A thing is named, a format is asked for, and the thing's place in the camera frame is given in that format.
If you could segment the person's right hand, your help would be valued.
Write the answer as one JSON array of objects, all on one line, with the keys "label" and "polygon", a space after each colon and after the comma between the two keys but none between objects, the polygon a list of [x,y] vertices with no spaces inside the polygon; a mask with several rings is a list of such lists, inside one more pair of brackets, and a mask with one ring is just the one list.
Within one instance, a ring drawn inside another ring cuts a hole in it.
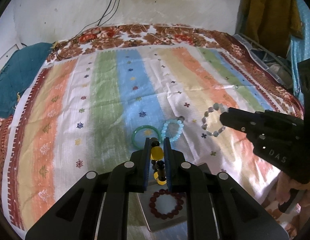
[{"label": "person's right hand", "polygon": [[294,198],[300,192],[303,192],[303,194],[299,200],[299,206],[310,206],[310,181],[306,184],[301,184],[284,172],[280,172],[276,186],[276,199],[278,203],[284,204],[290,200],[291,196]]}]

